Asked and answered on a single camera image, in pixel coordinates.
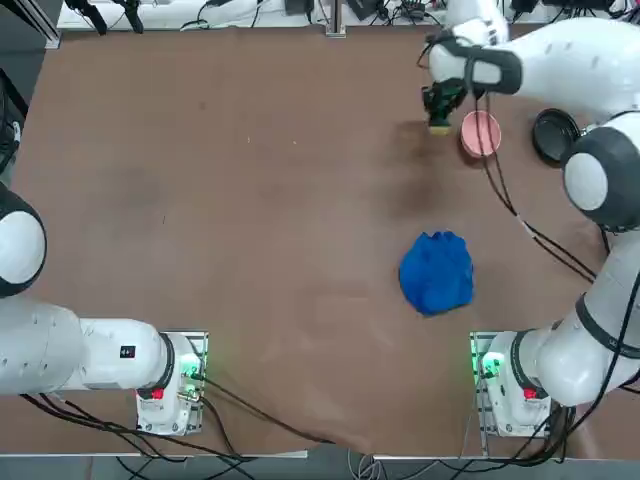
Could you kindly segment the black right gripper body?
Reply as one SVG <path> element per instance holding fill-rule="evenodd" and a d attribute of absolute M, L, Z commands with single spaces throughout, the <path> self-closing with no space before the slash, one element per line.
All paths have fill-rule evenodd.
<path fill-rule="evenodd" d="M 423 88 L 423 103 L 426 108 L 458 108 L 467 95 L 468 90 L 461 81 L 434 81 Z"/>

